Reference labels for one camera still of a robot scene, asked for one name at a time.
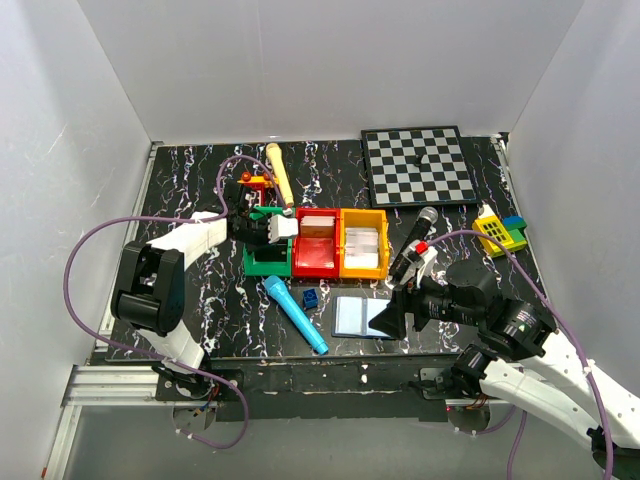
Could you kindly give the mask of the navy blue card holder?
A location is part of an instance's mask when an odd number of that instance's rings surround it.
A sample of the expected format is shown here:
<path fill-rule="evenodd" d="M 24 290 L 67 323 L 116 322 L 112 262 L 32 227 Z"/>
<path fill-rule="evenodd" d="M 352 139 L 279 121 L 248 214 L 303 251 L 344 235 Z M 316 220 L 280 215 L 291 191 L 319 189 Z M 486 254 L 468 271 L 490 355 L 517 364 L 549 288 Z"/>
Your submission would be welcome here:
<path fill-rule="evenodd" d="M 388 299 L 339 296 L 335 298 L 332 336 L 391 340 L 391 337 L 369 326 L 369 322 L 388 305 Z"/>

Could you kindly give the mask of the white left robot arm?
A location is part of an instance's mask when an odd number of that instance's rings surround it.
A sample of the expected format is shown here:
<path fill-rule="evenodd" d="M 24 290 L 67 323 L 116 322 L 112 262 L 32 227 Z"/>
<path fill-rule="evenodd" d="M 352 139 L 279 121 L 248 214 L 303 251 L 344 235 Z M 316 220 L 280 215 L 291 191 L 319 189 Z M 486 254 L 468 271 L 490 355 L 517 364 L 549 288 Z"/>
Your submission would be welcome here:
<path fill-rule="evenodd" d="M 206 358 L 182 320 L 186 270 L 210 249 L 232 238 L 253 246 L 268 243 L 268 218 L 256 220 L 257 194 L 233 183 L 224 190 L 227 214 L 196 212 L 162 237 L 131 241 L 122 251 L 111 314 L 138 331 L 160 355 L 198 369 Z"/>

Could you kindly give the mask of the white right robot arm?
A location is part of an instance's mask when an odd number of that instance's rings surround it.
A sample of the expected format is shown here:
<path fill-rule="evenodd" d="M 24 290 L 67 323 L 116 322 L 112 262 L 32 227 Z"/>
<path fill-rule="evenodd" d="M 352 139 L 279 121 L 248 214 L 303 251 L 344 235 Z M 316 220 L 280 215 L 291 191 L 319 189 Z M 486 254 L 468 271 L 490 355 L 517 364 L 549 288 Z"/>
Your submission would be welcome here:
<path fill-rule="evenodd" d="M 484 266 L 456 262 L 444 284 L 418 274 L 394 288 L 387 307 L 369 324 L 400 339 L 406 315 L 416 330 L 431 320 L 476 328 L 480 342 L 450 367 L 450 387 L 508 401 L 590 450 L 600 467 L 611 461 L 613 477 L 638 478 L 638 396 L 595 364 L 583 364 L 547 311 L 503 295 Z"/>

